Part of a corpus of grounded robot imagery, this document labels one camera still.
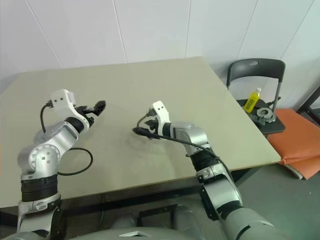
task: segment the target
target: orange cushion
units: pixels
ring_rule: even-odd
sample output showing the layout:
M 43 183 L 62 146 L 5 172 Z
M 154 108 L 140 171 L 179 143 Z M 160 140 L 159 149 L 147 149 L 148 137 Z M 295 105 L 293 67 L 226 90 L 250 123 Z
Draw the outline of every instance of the orange cushion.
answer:
M 283 122 L 285 130 L 270 134 L 268 140 L 280 154 L 281 163 L 320 158 L 320 127 L 292 109 L 277 109 L 275 113 Z
M 320 171 L 320 156 L 296 161 L 289 165 L 298 170 L 308 180 Z

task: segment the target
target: black chair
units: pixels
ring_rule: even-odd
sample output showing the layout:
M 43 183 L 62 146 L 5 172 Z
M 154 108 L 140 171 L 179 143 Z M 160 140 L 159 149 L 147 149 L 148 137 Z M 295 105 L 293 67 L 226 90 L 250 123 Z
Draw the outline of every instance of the black chair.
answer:
M 256 115 L 257 109 L 268 108 L 271 105 L 273 105 L 272 111 L 275 112 L 277 102 L 280 99 L 279 92 L 285 73 L 285 68 L 285 63 L 281 60 L 276 59 L 249 58 L 235 61 L 228 68 L 226 87 L 229 89 L 230 83 L 233 80 L 243 77 L 261 76 L 278 79 L 274 101 L 265 103 L 262 99 L 259 99 L 251 113 Z M 237 100 L 237 102 L 242 107 L 246 104 L 246 101 L 247 99 Z M 278 118 L 276 118 L 274 122 L 266 122 L 264 126 L 258 126 L 258 128 L 264 135 L 280 133 L 286 129 L 284 124 Z

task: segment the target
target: yellow bottle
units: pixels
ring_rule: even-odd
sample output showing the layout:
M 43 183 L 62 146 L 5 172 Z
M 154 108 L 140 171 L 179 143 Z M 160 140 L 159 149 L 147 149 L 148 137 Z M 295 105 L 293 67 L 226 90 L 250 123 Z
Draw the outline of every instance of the yellow bottle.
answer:
M 254 91 L 253 93 L 251 93 L 251 95 L 249 96 L 248 100 L 246 101 L 245 105 L 243 106 L 243 109 L 249 114 L 252 112 L 252 110 L 254 109 L 255 105 L 257 104 L 257 102 L 260 99 L 260 92 L 261 92 L 261 88 L 257 88 L 256 91 Z

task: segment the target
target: cable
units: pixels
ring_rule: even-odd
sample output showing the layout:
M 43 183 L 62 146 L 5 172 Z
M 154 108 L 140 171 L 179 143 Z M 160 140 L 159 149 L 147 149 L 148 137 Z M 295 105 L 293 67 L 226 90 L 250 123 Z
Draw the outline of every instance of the cable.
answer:
M 169 136 L 161 136 L 161 135 L 158 135 L 158 134 L 155 134 L 155 133 L 152 133 L 152 132 L 149 132 L 149 131 L 146 131 L 144 130 L 143 128 L 140 127 L 140 123 L 147 117 L 149 117 L 150 115 L 147 113 L 146 115 L 144 115 L 137 123 L 136 123 L 136 127 L 137 129 L 139 129 L 141 132 L 145 133 L 147 136 L 149 137 L 152 137 L 152 138 L 160 138 L 160 139 L 166 139 L 166 140 L 170 140 L 170 141 L 173 141 L 173 142 L 177 142 L 177 143 L 181 143 L 181 144 L 187 144 L 187 145 L 190 145 L 190 146 L 193 146 L 193 147 L 196 147 L 196 148 L 199 148 L 199 149 L 202 149 L 203 151 L 209 153 L 210 155 L 212 155 L 214 158 L 216 158 L 217 156 L 215 155 L 215 153 L 213 152 L 213 150 L 209 150 L 201 145 L 198 145 L 198 144 L 195 144 L 195 143 L 192 143 L 192 142 L 189 142 L 189 141 L 183 141 L 183 140 L 179 140 L 179 139 L 175 139 L 175 138 L 172 138 L 172 137 L 169 137 Z M 234 181 L 227 165 L 220 159 L 218 158 L 218 161 L 224 166 L 225 170 L 227 171 L 227 173 L 229 174 L 230 178 L 232 179 L 232 181 Z
M 42 127 L 42 131 L 43 133 L 46 133 L 46 126 L 44 124 L 44 111 L 46 108 L 52 108 L 53 107 L 53 104 L 52 104 L 52 101 L 48 101 L 42 108 L 41 108 L 41 111 L 40 111 L 40 122 L 41 122 L 41 127 Z M 82 148 L 82 147 L 73 147 L 73 148 L 70 148 L 68 151 L 72 151 L 72 150 L 82 150 L 82 151 L 85 151 L 89 154 L 90 156 L 90 163 L 88 164 L 88 166 L 86 166 L 85 168 L 79 170 L 79 171 L 75 171 L 75 172 L 70 172 L 70 173 L 64 173 L 64 172 L 59 172 L 58 171 L 58 175 L 61 175 L 61 176 L 72 176 L 72 175 L 77 175 L 77 174 L 80 174 L 80 173 L 83 173 L 84 171 L 86 171 L 88 168 L 91 167 L 92 163 L 94 162 L 94 156 L 92 155 L 92 153 L 88 150 L 88 149 L 85 149 L 85 148 Z
M 77 174 L 83 173 L 85 170 L 90 168 L 92 163 L 94 162 L 94 156 L 92 155 L 92 153 L 88 149 L 85 149 L 85 148 L 82 148 L 82 147 L 73 147 L 73 148 L 69 149 L 69 151 L 71 151 L 71 150 L 82 150 L 82 151 L 87 152 L 90 155 L 90 163 L 88 164 L 88 166 L 86 166 L 85 168 L 83 168 L 83 169 L 81 169 L 79 171 L 70 172 L 70 173 L 64 173 L 64 172 L 59 172 L 58 171 L 58 174 L 61 175 L 61 176 L 72 176 L 72 175 L 77 175 Z

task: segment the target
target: silver robot arm segment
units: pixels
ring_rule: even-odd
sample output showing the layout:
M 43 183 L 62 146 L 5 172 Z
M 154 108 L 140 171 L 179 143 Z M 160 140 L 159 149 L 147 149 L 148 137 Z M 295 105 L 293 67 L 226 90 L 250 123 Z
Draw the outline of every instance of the silver robot arm segment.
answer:
M 61 89 L 51 95 L 46 106 L 53 108 L 65 120 L 39 131 L 34 137 L 34 144 L 18 155 L 22 199 L 18 204 L 17 233 L 33 232 L 39 238 L 55 240 L 63 239 L 66 232 L 58 192 L 60 159 L 94 124 L 94 118 L 87 114 L 99 116 L 106 102 L 99 101 L 91 108 L 75 107 L 74 94 Z
M 145 128 L 143 132 L 135 132 L 148 138 L 156 138 L 156 134 L 159 138 L 171 138 L 184 145 L 196 170 L 196 177 L 202 183 L 200 196 L 207 216 L 221 222 L 229 240 L 287 240 L 266 219 L 243 207 L 229 170 L 214 154 L 202 128 L 188 122 L 170 122 L 169 113 L 161 101 L 153 103 L 147 116 L 153 118 L 145 123 L 154 133 L 148 134 L 149 130 Z

